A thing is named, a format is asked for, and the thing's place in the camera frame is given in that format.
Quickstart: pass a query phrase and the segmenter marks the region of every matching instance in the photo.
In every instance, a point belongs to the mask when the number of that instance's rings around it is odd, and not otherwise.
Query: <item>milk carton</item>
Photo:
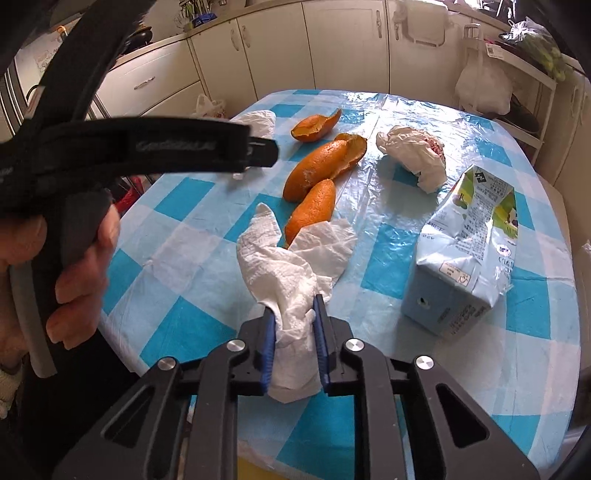
[[[513,187],[471,166],[421,230],[402,313],[446,338],[465,333],[509,289],[517,230]]]

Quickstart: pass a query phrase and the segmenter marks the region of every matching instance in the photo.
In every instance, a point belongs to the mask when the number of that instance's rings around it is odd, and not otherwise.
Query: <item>crumpled tissue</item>
[[[427,193],[435,192],[447,181],[445,160],[432,148],[432,139],[443,151],[443,143],[432,135],[412,127],[396,125],[388,133],[379,132],[375,144],[380,152],[399,161],[418,177],[418,186]]]
[[[230,120],[233,124],[250,125],[251,137],[273,139],[275,134],[275,123],[277,116],[270,110],[255,110],[253,112],[242,113]],[[242,180],[243,173],[232,174],[234,180]]]
[[[283,403],[320,391],[312,331],[316,294],[324,301],[345,271],[357,235],[346,219],[304,227],[289,249],[277,247],[281,229],[273,211],[259,203],[238,238],[238,264],[248,290],[275,314],[275,359],[269,395]]]

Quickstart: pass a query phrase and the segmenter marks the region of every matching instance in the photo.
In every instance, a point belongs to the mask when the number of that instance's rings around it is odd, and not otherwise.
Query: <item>table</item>
[[[300,144],[299,120],[336,108],[327,138]],[[566,431],[579,374],[579,316],[570,255],[546,193],[515,140],[498,124],[432,103],[385,94],[289,90],[248,110],[277,115],[280,160],[270,169],[168,174],[122,220],[109,268],[100,329],[124,363],[142,374],[158,358],[186,361],[233,338],[262,312],[247,291],[236,239],[259,202],[283,227],[294,209],[281,199],[300,159],[338,132],[369,139],[350,175],[337,181],[335,215],[358,244],[328,305],[355,336],[409,361],[428,353],[495,419],[539,468],[551,463]],[[378,131],[425,129],[445,143],[447,184],[425,194],[417,179],[375,146]],[[472,163],[515,187],[519,237],[513,287],[465,337],[439,339],[400,314],[414,243],[424,222]],[[283,405],[241,398],[239,451],[290,478],[353,478],[353,400],[312,398]]]

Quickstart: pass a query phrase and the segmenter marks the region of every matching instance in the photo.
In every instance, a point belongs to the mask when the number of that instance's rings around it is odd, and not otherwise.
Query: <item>hand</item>
[[[14,311],[8,266],[33,259],[43,247],[47,224],[43,217],[0,222],[0,365],[13,368],[27,353],[27,344]],[[111,206],[98,230],[97,241],[56,282],[59,307],[47,321],[47,334],[66,349],[87,341],[99,322],[106,270],[119,238],[119,213]]]

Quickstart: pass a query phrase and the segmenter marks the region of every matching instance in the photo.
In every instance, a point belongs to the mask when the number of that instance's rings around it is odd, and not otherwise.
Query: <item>wall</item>
[[[66,31],[71,32],[77,22],[78,20],[74,20],[68,23]],[[14,60],[23,95],[26,95],[33,85],[39,83],[60,45],[60,35],[57,32],[50,32],[39,36],[17,52]]]
[[[174,17],[180,12],[178,0],[157,0],[144,18],[144,24],[152,27],[152,42],[157,42],[183,32],[174,23]]]

